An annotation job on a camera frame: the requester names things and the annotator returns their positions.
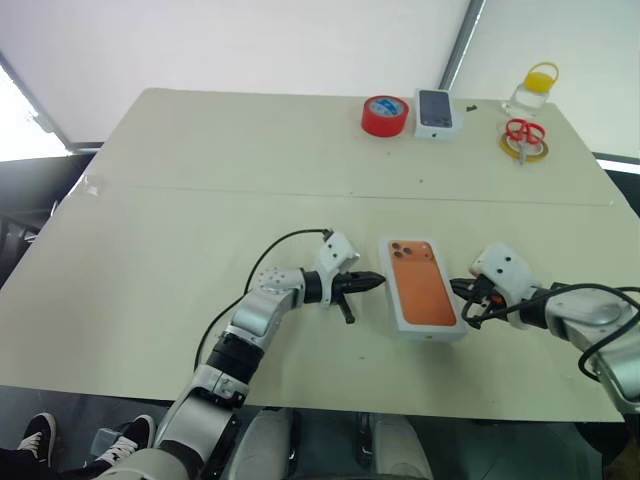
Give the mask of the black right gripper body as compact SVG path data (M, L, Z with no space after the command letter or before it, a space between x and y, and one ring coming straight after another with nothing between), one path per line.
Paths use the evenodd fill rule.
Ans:
M480 305L485 312L504 307L504 298L496 290L495 284L484 274L476 276L470 286L471 302Z

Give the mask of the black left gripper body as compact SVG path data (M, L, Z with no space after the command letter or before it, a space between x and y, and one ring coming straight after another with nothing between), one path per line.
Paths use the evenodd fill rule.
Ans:
M331 302L340 303L347 294L351 293L353 278L350 272L338 273L332 280Z

